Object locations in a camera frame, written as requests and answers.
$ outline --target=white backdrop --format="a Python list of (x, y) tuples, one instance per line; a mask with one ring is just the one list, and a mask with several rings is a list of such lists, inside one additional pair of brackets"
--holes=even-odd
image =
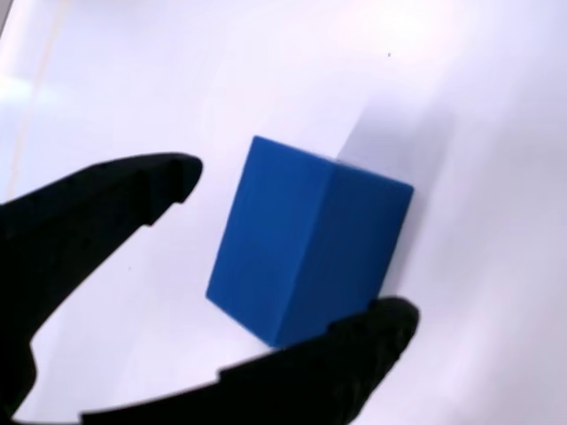
[(72, 421), (266, 351), (204, 297), (259, 134), (417, 188), (384, 292), (416, 302), (422, 326), (357, 424), (564, 424), (566, 8), (15, 0), (0, 39), (4, 199), (137, 153), (206, 165), (37, 334), (17, 417)]

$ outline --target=blue block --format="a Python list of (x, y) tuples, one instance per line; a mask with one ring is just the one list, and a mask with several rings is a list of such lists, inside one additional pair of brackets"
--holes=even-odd
[(295, 344), (377, 296), (413, 188), (255, 137), (206, 296)]

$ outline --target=white table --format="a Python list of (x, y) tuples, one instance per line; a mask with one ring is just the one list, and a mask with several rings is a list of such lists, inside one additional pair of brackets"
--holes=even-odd
[(416, 186), (384, 292), (422, 326), (356, 423), (565, 423), (563, 3), (15, 0), (3, 199), (138, 153), (206, 165), (37, 334), (17, 417), (72, 421), (267, 350), (204, 297), (259, 134)]

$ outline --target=cube face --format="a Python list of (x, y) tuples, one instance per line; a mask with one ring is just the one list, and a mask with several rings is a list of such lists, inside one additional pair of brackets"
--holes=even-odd
[(207, 297), (270, 345), (294, 290), (333, 165), (256, 137)]
[(321, 334), (376, 297), (412, 193), (255, 138), (207, 297), (272, 346)]

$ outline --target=white surface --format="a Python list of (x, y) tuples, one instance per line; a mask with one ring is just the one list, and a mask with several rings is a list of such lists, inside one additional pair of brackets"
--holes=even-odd
[(204, 299), (261, 134), (416, 186), (384, 291), (423, 323), (358, 424), (564, 424), (566, 7), (16, 0), (0, 40), (6, 197), (135, 153), (206, 164), (38, 333), (18, 418), (71, 421), (265, 351)]

